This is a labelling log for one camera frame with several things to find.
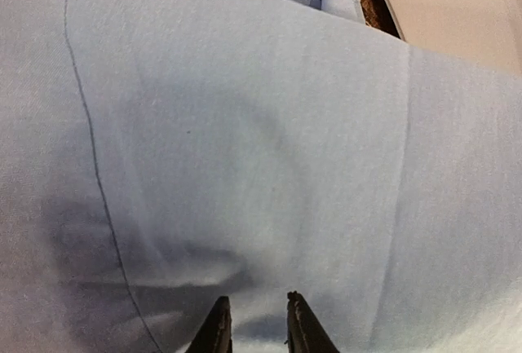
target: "stitching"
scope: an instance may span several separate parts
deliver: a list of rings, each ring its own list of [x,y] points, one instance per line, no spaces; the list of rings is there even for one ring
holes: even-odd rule
[[[371,333],[369,335],[369,341],[368,341],[368,348],[372,351],[375,350],[375,339],[377,337],[377,335],[376,335],[377,334],[377,323],[378,323],[379,315],[381,314],[381,312],[383,312],[385,292],[387,291],[387,288],[388,288],[389,284],[391,283],[391,277],[392,277],[391,268],[392,268],[392,263],[393,263],[393,245],[394,245],[394,242],[396,239],[397,226],[399,224],[399,199],[398,199],[398,196],[399,196],[399,191],[402,189],[403,183],[405,180],[405,161],[406,161],[405,157],[406,157],[406,149],[407,149],[407,145],[408,145],[409,132],[410,132],[410,128],[411,128],[411,116],[410,116],[411,115],[411,92],[410,92],[411,62],[412,62],[412,48],[411,48],[411,46],[409,46],[409,48],[408,48],[408,82],[406,85],[406,87],[408,88],[408,102],[407,102],[407,112],[406,112],[405,141],[404,141],[404,147],[403,147],[403,152],[402,152],[400,180],[399,180],[397,201],[396,201],[396,207],[395,207],[395,220],[394,220],[393,226],[391,228],[392,234],[391,234],[391,239],[390,239],[390,246],[388,249],[386,269],[384,272],[383,283],[381,285],[381,292],[379,293],[379,297],[378,297],[377,310],[375,312],[375,317],[374,317],[374,321],[372,323],[372,329],[371,329]]]
[[[77,82],[77,87],[78,87],[78,91],[79,91],[79,94],[80,94],[80,98],[82,99],[83,110],[85,111],[85,114],[86,114],[87,125],[89,126],[89,134],[90,134],[90,137],[91,137],[92,157],[93,157],[93,161],[94,161],[96,182],[98,184],[98,189],[100,190],[100,195],[101,195],[101,198],[102,198],[102,202],[104,204],[104,212],[105,212],[105,216],[106,216],[107,221],[108,221],[108,226],[109,226],[109,228],[111,230],[111,236],[112,236],[112,239],[113,239],[113,244],[114,244],[114,248],[116,250],[116,255],[117,255],[117,262],[118,262],[118,265],[119,265],[120,269],[122,270],[123,280],[125,281],[125,286],[126,286],[128,294],[130,296],[130,300],[132,301],[132,304],[133,304],[134,308],[136,309],[138,317],[141,319],[141,322],[142,322],[142,324],[143,324],[143,326],[145,328],[145,332],[150,337],[151,341],[153,342],[153,344],[154,344],[155,348],[158,350],[158,352],[159,353],[163,353],[163,351],[161,350],[158,342],[154,338],[150,328],[148,327],[147,323],[145,322],[145,319],[142,316],[142,313],[141,313],[141,310],[139,309],[138,303],[137,303],[134,295],[132,294],[131,285],[129,283],[129,279],[127,277],[125,268],[123,267],[122,254],[120,253],[120,249],[119,249],[119,246],[118,246],[118,243],[117,243],[116,232],[115,232],[114,226],[113,226],[113,220],[112,220],[111,214],[110,214],[110,212],[108,210],[107,197],[105,195],[105,191],[104,191],[104,188],[103,188],[102,183],[101,183],[100,168],[99,168],[99,164],[98,164],[98,154],[97,154],[96,146],[95,146],[95,134],[94,134],[94,128],[93,128],[93,125],[92,125],[92,117],[91,117],[91,113],[89,112],[89,108],[87,106],[87,101],[86,101],[85,94],[83,92],[82,80],[80,79],[80,73],[78,72],[78,68],[77,68],[77,65],[76,65],[76,59],[74,57],[73,47],[71,46],[71,42],[69,41],[69,32],[68,32],[68,23],[67,23],[67,10],[68,10],[68,8],[69,8],[69,0],[65,0],[65,2],[64,2],[64,36],[65,36],[65,43],[67,45],[67,48],[69,49],[69,54],[71,56],[71,61],[73,63],[74,76],[76,78],[76,82]]]

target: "light blue cloth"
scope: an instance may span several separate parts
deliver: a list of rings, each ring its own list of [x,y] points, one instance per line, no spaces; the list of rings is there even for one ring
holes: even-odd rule
[[[522,80],[335,1],[0,0],[0,350],[518,351]]]

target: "beige surface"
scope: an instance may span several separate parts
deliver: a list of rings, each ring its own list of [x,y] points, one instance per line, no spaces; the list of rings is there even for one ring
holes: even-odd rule
[[[386,0],[415,46],[522,74],[522,0]]]

